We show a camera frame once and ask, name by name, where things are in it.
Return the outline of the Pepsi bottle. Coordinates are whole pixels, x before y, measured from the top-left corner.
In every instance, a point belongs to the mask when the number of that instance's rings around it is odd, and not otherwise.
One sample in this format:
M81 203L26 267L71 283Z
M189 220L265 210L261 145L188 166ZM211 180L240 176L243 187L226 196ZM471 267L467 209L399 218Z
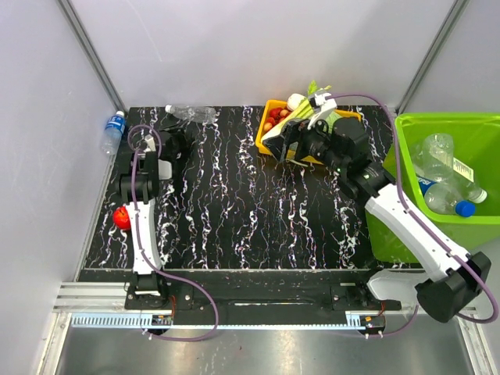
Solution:
M126 128L125 113L117 111L105 125L101 148L106 155L115 155Z
M452 186L417 176L417 181L427 207L441 215L456 215L464 218L476 213L476 206L465 200Z

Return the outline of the clear crushed bottle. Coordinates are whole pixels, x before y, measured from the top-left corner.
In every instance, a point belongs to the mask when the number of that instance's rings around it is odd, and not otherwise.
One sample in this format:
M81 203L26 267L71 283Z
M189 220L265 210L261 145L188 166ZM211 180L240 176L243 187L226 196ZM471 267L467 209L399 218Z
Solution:
M453 178L454 141L450 134L431 134L422 143L423 176L449 184Z

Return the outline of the beige label clear bottle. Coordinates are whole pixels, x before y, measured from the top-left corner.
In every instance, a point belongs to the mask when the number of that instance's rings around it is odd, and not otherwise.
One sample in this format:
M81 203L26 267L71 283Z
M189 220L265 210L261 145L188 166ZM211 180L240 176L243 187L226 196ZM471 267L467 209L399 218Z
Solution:
M411 146L409 152L417 176L434 182L441 182L443 180L442 177L435 177L436 173L429 172L427 167L424 166L423 149L420 145L415 144ZM445 173L448 177L448 181L445 181L445 183L454 186L465 199L477 204L482 203L487 198L488 193L477 182L473 168L467 166L456 157L452 160L453 178L449 178L449 174Z

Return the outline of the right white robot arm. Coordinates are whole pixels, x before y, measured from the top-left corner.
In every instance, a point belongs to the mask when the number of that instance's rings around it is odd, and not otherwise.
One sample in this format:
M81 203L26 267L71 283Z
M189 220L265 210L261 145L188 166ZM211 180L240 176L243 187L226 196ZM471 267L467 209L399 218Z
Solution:
M422 273L380 270L355 290L364 309L382 301L418 304L430 317L447 323L485 291L491 268L483 253L471 255L443 234L405 195L393 176L371 158L368 136L353 117L330 130L325 120L282 121L265 133L262 144L279 162L313 157L338 174L341 191L378 218L416 257Z

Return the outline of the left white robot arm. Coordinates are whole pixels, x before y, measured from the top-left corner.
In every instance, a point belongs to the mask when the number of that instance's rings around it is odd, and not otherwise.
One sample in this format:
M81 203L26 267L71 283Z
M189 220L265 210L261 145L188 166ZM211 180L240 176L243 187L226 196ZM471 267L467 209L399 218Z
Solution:
M161 309L170 291L159 271L162 262L155 233L155 204L160 182L173 178L177 157L188 151L191 140L184 130L154 130L145 125L130 130L129 163L119 168L116 191L130 220L134 250L132 274L124 308Z

